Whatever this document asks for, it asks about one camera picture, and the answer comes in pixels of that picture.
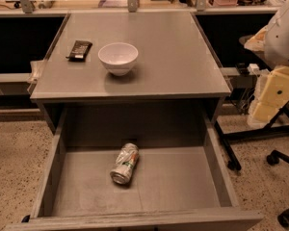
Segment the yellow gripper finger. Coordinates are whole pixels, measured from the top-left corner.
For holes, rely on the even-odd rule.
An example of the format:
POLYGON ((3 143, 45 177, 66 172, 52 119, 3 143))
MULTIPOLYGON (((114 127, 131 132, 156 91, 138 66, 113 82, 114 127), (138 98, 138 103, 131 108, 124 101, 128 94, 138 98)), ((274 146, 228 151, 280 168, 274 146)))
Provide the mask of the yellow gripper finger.
POLYGON ((289 101, 289 66, 278 65, 274 70, 262 70, 254 92, 256 105, 282 108, 289 101))
POLYGON ((278 108, 253 100, 249 108, 249 121, 253 123, 269 123, 277 112, 278 108))

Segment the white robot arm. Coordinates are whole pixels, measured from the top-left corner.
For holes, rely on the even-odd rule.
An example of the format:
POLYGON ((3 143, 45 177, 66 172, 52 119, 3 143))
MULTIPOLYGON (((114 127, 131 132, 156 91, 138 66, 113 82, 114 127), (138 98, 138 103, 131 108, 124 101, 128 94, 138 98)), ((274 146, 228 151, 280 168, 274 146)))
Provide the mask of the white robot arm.
POLYGON ((257 78, 249 108, 248 125, 263 128, 289 102, 289 0, 244 47, 262 52, 264 60, 273 65, 257 78))

